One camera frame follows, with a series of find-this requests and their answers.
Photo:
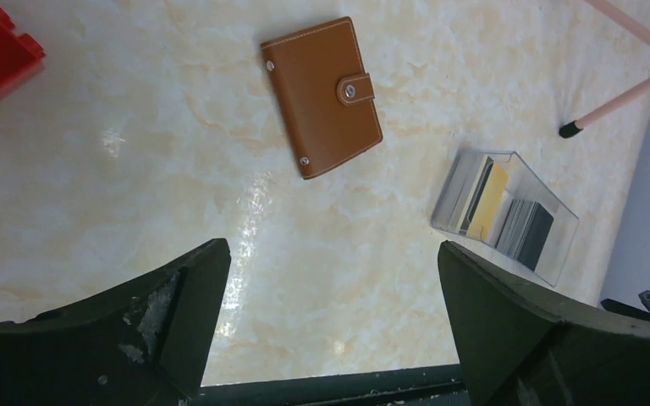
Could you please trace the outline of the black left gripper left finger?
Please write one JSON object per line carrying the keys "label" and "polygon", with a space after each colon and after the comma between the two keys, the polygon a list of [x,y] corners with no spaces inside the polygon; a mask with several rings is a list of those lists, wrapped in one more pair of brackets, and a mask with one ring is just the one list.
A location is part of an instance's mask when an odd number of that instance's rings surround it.
{"label": "black left gripper left finger", "polygon": [[201,393],[231,254],[212,239],[126,283],[0,322],[0,405],[186,405]]}

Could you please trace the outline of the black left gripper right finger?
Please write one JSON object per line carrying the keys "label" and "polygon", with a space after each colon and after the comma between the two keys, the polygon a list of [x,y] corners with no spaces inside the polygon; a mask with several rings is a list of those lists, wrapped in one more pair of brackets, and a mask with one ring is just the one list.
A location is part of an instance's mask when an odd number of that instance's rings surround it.
{"label": "black left gripper right finger", "polygon": [[475,405],[650,405],[650,321],[516,276],[452,242],[438,273]]}

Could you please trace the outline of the clear acrylic card box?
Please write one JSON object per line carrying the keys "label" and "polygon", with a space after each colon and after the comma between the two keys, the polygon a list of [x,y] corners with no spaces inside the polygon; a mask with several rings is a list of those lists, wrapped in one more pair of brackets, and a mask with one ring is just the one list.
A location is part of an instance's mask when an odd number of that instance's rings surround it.
{"label": "clear acrylic card box", "polygon": [[[499,212],[487,240],[480,241],[458,234],[458,220],[465,209],[467,192],[474,184],[477,164],[490,156],[509,174],[509,182],[500,201]],[[554,223],[543,247],[542,255],[533,272],[518,261],[495,249],[504,225],[504,219],[513,200],[539,202],[553,217]],[[430,216],[430,225],[438,231],[457,235],[487,247],[491,252],[511,264],[517,272],[529,274],[550,287],[559,282],[565,261],[570,252],[579,225],[577,215],[534,173],[515,151],[482,151],[464,149],[459,151],[439,193]]]}

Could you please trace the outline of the brown leather card holder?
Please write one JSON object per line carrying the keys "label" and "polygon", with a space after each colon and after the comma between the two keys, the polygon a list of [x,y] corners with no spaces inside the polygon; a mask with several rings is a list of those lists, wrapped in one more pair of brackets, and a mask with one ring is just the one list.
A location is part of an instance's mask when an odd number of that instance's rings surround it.
{"label": "brown leather card holder", "polygon": [[383,139],[351,17],[260,45],[300,176],[313,179]]}

